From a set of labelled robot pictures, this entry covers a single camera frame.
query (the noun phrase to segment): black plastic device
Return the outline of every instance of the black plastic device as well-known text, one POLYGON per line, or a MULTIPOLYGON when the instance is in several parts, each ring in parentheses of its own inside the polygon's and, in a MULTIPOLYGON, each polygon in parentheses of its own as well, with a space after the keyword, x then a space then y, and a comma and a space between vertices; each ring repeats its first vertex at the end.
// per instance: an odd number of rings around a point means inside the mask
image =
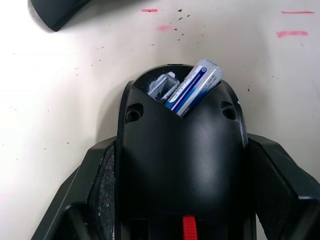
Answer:
POLYGON ((53 31, 59 31, 90 0, 31 0, 34 10, 53 31))
POLYGON ((124 89, 117 137, 89 149, 63 183, 33 240, 320 239, 320 185, 276 142, 247 134, 241 106, 221 81, 181 118, 147 92, 160 75, 183 80, 189 65, 149 70, 124 89))

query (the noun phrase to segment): foam pad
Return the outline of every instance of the foam pad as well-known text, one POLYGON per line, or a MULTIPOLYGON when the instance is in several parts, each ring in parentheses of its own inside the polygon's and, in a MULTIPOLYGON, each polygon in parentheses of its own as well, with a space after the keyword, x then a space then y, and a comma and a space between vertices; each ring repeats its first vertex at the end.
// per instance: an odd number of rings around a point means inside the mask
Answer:
POLYGON ((89 198, 94 223, 101 240, 111 240, 115 224, 115 144, 111 144, 103 158, 89 198))

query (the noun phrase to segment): white table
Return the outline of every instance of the white table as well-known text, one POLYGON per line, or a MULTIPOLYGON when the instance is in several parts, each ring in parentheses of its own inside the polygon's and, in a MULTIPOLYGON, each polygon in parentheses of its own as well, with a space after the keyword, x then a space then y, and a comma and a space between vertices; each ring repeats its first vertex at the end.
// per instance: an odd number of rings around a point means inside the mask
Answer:
POLYGON ((167 63, 216 62, 248 132, 279 142, 320 181, 319 7, 317 0, 96 0, 52 32, 29 2, 2 3, 0 239, 32 237, 88 148, 116 135, 126 83, 167 63), (281 31, 308 36, 278 38, 281 31))

